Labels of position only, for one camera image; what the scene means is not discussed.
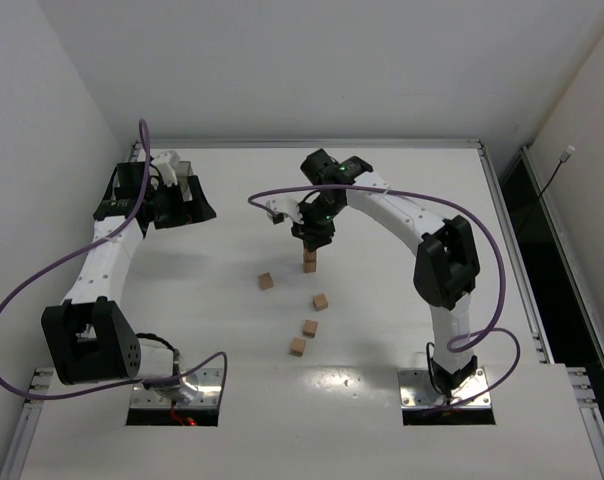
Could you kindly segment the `striped wooden block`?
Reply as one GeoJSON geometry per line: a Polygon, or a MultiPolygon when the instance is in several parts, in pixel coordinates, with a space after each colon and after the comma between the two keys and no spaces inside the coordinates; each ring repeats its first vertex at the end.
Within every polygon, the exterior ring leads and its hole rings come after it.
{"type": "Polygon", "coordinates": [[[303,250],[303,261],[304,262],[316,262],[317,261],[317,252],[308,250],[304,248],[303,250]]]}

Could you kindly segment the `long wooden block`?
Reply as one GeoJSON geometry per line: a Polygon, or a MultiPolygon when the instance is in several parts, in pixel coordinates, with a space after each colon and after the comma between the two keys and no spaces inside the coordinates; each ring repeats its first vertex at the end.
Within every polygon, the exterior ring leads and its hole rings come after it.
{"type": "Polygon", "coordinates": [[[316,259],[305,259],[303,262],[303,271],[305,273],[315,273],[317,270],[316,259]]]}

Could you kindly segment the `translucent grey plastic bin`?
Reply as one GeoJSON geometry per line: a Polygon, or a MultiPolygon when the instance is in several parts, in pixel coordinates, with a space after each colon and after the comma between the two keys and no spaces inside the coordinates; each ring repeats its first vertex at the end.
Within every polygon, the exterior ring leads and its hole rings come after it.
{"type": "Polygon", "coordinates": [[[193,185],[195,178],[191,163],[189,161],[180,160],[176,168],[176,176],[182,199],[184,201],[191,201],[193,199],[191,186],[193,185]]]}

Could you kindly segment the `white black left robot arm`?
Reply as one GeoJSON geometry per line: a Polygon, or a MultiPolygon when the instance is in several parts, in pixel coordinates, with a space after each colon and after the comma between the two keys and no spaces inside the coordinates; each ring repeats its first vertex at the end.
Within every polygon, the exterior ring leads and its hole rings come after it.
{"type": "Polygon", "coordinates": [[[190,162],[174,151],[116,165],[93,214],[99,246],[78,279],[41,325],[58,378],[65,385],[132,379],[140,369],[139,339],[120,309],[132,258],[150,227],[169,229],[214,219],[190,162]]]}

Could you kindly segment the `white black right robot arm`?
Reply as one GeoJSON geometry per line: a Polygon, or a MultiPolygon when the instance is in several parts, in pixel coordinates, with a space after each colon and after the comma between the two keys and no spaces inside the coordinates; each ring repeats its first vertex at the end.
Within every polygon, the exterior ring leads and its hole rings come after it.
{"type": "Polygon", "coordinates": [[[387,183],[357,156],[339,163],[319,149],[306,157],[300,169],[314,186],[349,187],[322,189],[313,201],[298,204],[300,219],[293,223],[292,234],[302,240],[306,262],[314,261],[315,251],[331,243],[334,218],[345,207],[378,222],[415,255],[413,284],[432,316],[432,383],[439,393],[451,397],[477,369],[471,349],[455,353],[448,347],[455,337],[463,341],[470,337],[470,294],[480,271],[471,225],[461,216],[447,219],[430,213],[404,197],[369,192],[369,187],[383,188],[387,183]]]}

